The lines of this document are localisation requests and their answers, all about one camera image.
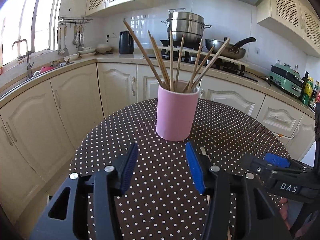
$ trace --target pot handle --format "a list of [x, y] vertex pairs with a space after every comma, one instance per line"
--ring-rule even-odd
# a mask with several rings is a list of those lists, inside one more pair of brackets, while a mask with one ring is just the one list
[[183, 10], [185, 10], [185, 8], [169, 9], [169, 13], [173, 13], [173, 12], [176, 12], [176, 11], [183, 11]]
[[235, 44], [235, 47], [237, 48], [241, 48], [244, 44], [247, 44], [249, 42], [255, 42], [257, 41], [254, 37], [250, 37], [250, 38], [246, 38], [242, 41], [238, 41], [236, 44]]
[[208, 29], [208, 28], [211, 28], [211, 27], [212, 27], [211, 24], [207, 24], [207, 25], [202, 26], [201, 28], [202, 28], [202, 29]]

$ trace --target silver screw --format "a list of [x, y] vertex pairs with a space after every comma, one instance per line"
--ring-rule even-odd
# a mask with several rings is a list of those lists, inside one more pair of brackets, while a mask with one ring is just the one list
[[248, 173], [245, 175], [245, 177], [246, 177], [247, 179], [254, 179], [254, 175], [253, 175], [252, 173], [250, 173], [250, 172], [248, 172]]
[[71, 173], [71, 174], [69, 175], [69, 178], [70, 178], [70, 179], [77, 179], [78, 177], [79, 177], [79, 174], [76, 173], [76, 172], [73, 172], [73, 173]]
[[210, 167], [210, 171], [218, 172], [218, 171], [220, 171], [220, 167], [217, 166], [217, 165], [212, 165], [212, 166]]
[[106, 172], [112, 172], [114, 169], [115, 169], [114, 166], [111, 166], [111, 165], [104, 167], [104, 171]]

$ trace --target pink cup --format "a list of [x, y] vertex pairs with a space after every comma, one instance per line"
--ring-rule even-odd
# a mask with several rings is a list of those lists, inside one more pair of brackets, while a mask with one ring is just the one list
[[[178, 81], [177, 91], [182, 91], [187, 82]], [[199, 98], [199, 88], [192, 93], [171, 92], [159, 86], [157, 110], [157, 134], [168, 141], [188, 138]]]

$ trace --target polka dot tablecloth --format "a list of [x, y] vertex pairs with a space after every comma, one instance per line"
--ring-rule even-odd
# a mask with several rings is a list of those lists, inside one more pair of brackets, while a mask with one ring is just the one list
[[[127, 106], [104, 120], [81, 143], [70, 173], [90, 175], [112, 164], [137, 142], [139, 154], [129, 190], [116, 197], [124, 239], [200, 239], [208, 203], [192, 184], [185, 158], [185, 143], [196, 152], [204, 146], [212, 163], [225, 171], [244, 175], [246, 154], [267, 152], [289, 157], [283, 144], [262, 124], [232, 107], [199, 99], [189, 138], [180, 142], [161, 139], [156, 133], [157, 99]], [[270, 195], [276, 206], [280, 197]], [[230, 196], [231, 234], [236, 198]], [[92, 196], [88, 198], [89, 240], [95, 240]]]

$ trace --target window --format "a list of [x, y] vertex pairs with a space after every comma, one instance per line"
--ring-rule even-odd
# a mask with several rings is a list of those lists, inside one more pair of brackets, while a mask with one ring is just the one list
[[7, 64], [25, 55], [26, 43], [12, 49], [16, 40], [26, 39], [28, 51], [54, 50], [57, 46], [56, 32], [61, 0], [7, 0], [0, 9], [0, 49], [2, 63]]

